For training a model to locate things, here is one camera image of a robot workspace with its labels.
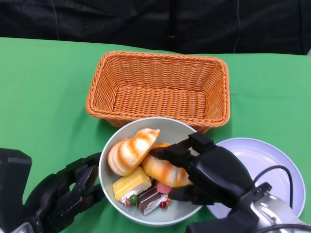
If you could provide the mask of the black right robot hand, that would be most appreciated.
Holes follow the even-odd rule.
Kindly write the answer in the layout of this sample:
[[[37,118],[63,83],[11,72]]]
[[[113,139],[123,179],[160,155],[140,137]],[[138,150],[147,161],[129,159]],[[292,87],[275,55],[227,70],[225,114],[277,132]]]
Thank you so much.
[[[185,169],[188,174],[192,184],[173,188],[168,194],[172,200],[195,205],[222,203],[234,208],[255,187],[243,163],[200,132],[168,147],[152,149],[151,155]]]

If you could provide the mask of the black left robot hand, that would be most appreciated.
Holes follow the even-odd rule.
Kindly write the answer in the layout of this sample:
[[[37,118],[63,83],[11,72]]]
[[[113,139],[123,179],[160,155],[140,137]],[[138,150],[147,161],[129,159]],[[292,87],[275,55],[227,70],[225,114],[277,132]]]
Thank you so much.
[[[96,180],[101,154],[80,158],[50,174],[30,193],[24,204],[26,222],[34,233],[59,233],[75,217],[100,202],[104,192]]]

